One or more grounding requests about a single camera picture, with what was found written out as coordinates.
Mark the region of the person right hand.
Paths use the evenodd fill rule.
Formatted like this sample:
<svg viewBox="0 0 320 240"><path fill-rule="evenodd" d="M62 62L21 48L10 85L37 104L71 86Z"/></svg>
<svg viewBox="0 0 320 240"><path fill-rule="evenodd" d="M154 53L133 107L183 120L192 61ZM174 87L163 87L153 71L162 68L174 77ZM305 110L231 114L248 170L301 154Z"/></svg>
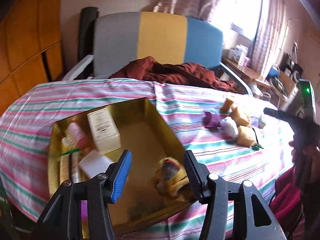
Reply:
<svg viewBox="0 0 320 240"><path fill-rule="evenodd" d="M292 155L292 162L296 162L296 147L294 141L289 142L289 146L293 148L291 155ZM312 167L311 167L311 174L313 176L318 177L319 176L319 146L318 145L308 145L305 146L304 149L302 150L302 153L310 157L312 160Z"/></svg>

